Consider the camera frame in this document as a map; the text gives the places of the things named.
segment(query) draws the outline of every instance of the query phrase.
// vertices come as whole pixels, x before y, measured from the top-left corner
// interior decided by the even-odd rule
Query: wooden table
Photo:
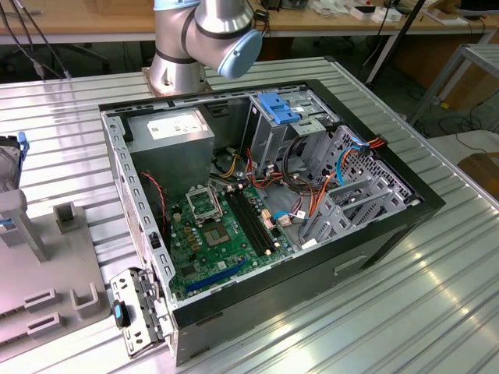
[[[154,40],[154,17],[150,16],[102,16],[92,0],[24,0],[28,9],[41,9],[43,14],[36,16],[40,28],[52,43],[82,43],[104,41],[152,41]],[[4,2],[6,11],[11,8]],[[261,9],[257,0],[249,0],[255,9]],[[26,41],[19,21],[9,17],[14,33],[22,42]],[[382,35],[395,35],[405,18],[399,23],[384,25]],[[444,26],[427,16],[418,18],[409,34],[490,34],[499,28],[499,21],[488,17],[486,27],[480,21],[470,26]],[[313,10],[271,11],[271,37],[321,37],[373,35],[380,24],[373,21],[360,21],[348,14],[324,17]],[[39,36],[35,43],[41,43]],[[3,25],[0,25],[0,44],[13,44]]]

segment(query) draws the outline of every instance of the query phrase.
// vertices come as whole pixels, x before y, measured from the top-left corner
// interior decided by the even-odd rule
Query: green circuit board
[[[262,228],[274,243],[278,243],[278,246],[273,248],[270,255],[258,256],[222,192],[216,194],[223,212],[221,219],[218,222],[208,220],[201,227],[196,226],[187,198],[168,205],[167,209],[171,215],[180,213],[179,221],[172,220],[170,251],[170,258],[175,265],[175,276],[170,281],[170,288],[178,300],[184,300],[218,284],[223,284],[231,277],[241,276],[284,259],[292,251],[282,231],[279,229],[270,231],[264,227],[260,212],[265,209],[265,206],[255,188],[246,187],[242,193],[253,207],[253,210],[247,213],[258,217]],[[238,269],[233,275],[195,291],[186,289],[197,281],[206,280],[208,277],[235,267]]]

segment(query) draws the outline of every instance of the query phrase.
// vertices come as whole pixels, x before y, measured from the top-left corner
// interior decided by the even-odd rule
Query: chair leg
[[[75,44],[59,44],[58,48],[63,48],[68,51],[73,51],[81,55],[94,58],[102,63],[102,70],[104,71],[104,73],[108,74],[111,71],[108,59],[102,55],[99,55],[98,53],[95,53],[94,51],[80,47],[79,45]]]

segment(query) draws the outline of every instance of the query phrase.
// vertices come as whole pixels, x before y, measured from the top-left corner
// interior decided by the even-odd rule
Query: metal bracket
[[[127,269],[111,279],[115,300],[126,308],[129,326],[122,327],[130,358],[163,343],[174,333],[166,302],[159,297],[159,286],[149,270]]]

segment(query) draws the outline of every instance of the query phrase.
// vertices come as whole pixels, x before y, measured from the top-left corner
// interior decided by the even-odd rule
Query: blue expansion slot
[[[213,275],[209,276],[208,278],[204,278],[202,280],[199,280],[197,282],[189,284],[188,286],[186,286],[186,292],[199,290],[200,288],[203,288],[203,287],[209,286],[213,283],[216,283],[218,281],[221,281],[222,279],[224,279],[226,277],[231,277],[232,275],[237,274],[241,270],[241,268],[244,266],[245,263],[246,263],[246,260],[242,261],[241,263],[238,263],[237,265],[235,265],[229,269],[223,270],[220,273],[213,274]]]

